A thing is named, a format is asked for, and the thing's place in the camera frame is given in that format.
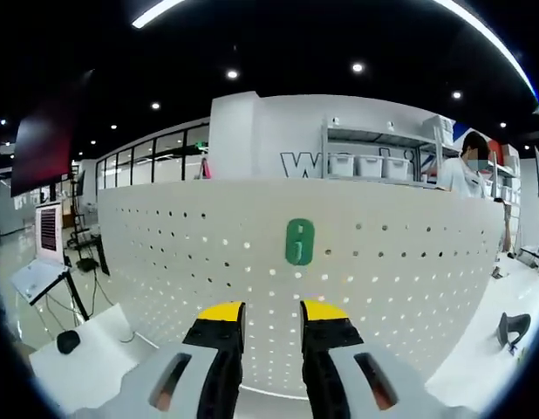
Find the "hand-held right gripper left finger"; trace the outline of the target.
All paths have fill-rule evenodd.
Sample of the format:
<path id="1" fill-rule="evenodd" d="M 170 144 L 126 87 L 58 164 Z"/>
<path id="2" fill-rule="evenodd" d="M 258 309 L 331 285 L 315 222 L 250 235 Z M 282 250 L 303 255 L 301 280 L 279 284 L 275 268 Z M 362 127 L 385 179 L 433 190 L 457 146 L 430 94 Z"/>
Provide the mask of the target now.
<path id="1" fill-rule="evenodd" d="M 232 418 L 242 383 L 244 309 L 201 312 L 181 342 L 159 348 L 124 375 L 120 391 L 72 418 Z"/>

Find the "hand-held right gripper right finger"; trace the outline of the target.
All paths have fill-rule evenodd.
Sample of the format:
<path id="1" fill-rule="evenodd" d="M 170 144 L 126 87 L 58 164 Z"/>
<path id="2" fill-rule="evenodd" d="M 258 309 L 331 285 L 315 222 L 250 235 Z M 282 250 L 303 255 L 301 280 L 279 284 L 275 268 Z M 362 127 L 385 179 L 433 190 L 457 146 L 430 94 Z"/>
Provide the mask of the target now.
<path id="1" fill-rule="evenodd" d="M 420 375 L 389 350 L 365 342 L 347 314 L 300 302 L 302 376 L 315 418 L 476 418 L 426 391 Z"/>

